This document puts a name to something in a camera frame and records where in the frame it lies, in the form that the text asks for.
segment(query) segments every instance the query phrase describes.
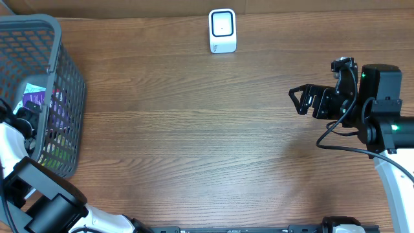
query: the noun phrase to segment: wood grain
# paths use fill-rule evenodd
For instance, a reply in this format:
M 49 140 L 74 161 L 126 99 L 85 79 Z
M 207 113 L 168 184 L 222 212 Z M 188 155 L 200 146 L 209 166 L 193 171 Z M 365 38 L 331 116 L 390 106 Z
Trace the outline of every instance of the wood grain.
M 414 11 L 245 15 L 238 48 L 212 55 L 205 17 L 63 21 L 88 86 L 79 168 L 90 204 L 148 225 L 282 227 L 353 216 L 392 232 L 365 155 L 319 150 L 326 122 L 287 93 L 334 85 L 331 60 L 404 72 L 414 115 Z M 363 148 L 335 135 L 327 144 Z
M 321 12 L 414 8 L 407 0 L 3 0 L 18 14 L 113 19 L 130 17 L 207 16 L 217 8 L 236 14 Z

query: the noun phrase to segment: black cable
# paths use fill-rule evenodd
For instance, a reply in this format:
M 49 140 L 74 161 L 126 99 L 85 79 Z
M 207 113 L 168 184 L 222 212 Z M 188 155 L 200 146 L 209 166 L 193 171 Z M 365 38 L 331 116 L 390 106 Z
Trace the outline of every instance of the black cable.
M 321 148 L 321 149 L 327 149 L 327 150 L 342 150 L 342 151 L 350 151 L 350 152 L 357 152 L 357 153 L 364 153 L 366 155 L 370 155 L 370 156 L 374 156 L 376 158 L 382 159 L 383 161 L 389 162 L 390 164 L 394 165 L 396 168 L 398 168 L 400 171 L 402 171 L 402 173 L 404 173 L 405 175 L 407 175 L 407 177 L 414 183 L 414 176 L 407 171 L 407 169 L 405 169 L 404 167 L 402 167 L 400 164 L 398 164 L 397 162 L 395 162 L 394 160 L 385 157 L 383 155 L 377 154 L 377 153 L 373 153 L 367 150 L 361 150 L 358 148 L 350 148 L 350 147 L 346 147 L 346 146 L 329 146 L 329 145 L 321 145 L 320 142 L 331 132 L 333 131 L 333 129 L 339 124 L 341 123 L 344 118 L 352 111 L 352 108 L 355 106 L 356 103 L 356 96 L 357 96 L 357 84 L 356 84 L 356 78 L 355 78 L 355 74 L 354 72 L 351 70 L 351 68 L 347 67 L 349 72 L 351 72 L 352 77 L 354 79 L 354 100 L 351 103 L 351 106 L 348 108 L 348 110 L 339 118 L 339 120 L 337 122 L 335 122 L 335 124 L 330 127 L 323 135 L 321 135 L 319 137 L 319 139 L 316 141 L 316 146 Z
M 8 208 L 6 192 L 5 192 L 5 183 L 4 183 L 4 174 L 3 174 L 3 166 L 0 162 L 0 195 L 1 195 L 1 203 L 3 204 L 3 210 L 5 211 L 5 216 L 7 218 L 7 223 L 10 229 L 12 229 L 13 233 L 19 233 L 17 231 L 16 226 L 14 225 L 14 221 L 12 215 L 10 213 L 10 209 Z
M 78 232 L 103 233 L 103 232 L 100 232 L 99 230 L 94 230 L 94 229 L 87 228 L 87 227 L 79 228 L 79 229 L 76 229 L 76 230 L 72 231 L 72 233 L 78 233 Z
M 375 100 L 375 98 L 374 97 L 369 97 L 365 102 L 364 102 L 364 104 L 363 104 L 363 106 L 362 106 L 362 111 L 361 111 L 361 121 L 362 121 L 362 123 L 363 124 L 365 124 L 365 109 L 366 109 L 366 107 L 367 107 L 367 105 L 368 105 L 368 103 L 370 102 L 370 101 L 372 101 L 372 100 Z
M 333 124 L 335 124 L 336 123 L 336 121 L 334 120 L 334 121 L 332 121 L 332 122 L 329 122 L 328 124 L 326 124 L 326 129 L 329 129 L 329 126 L 331 126 L 331 125 L 333 125 Z M 335 134 L 337 134 L 337 135 L 341 135 L 341 136 L 344 136 L 344 137 L 349 137 L 349 136 L 355 136 L 355 135 L 358 135 L 358 132 L 357 131 L 355 131 L 355 132 L 350 132 L 350 133 L 339 133 L 339 132 L 335 132 L 335 131 L 333 131 L 332 130 L 332 133 L 335 133 Z

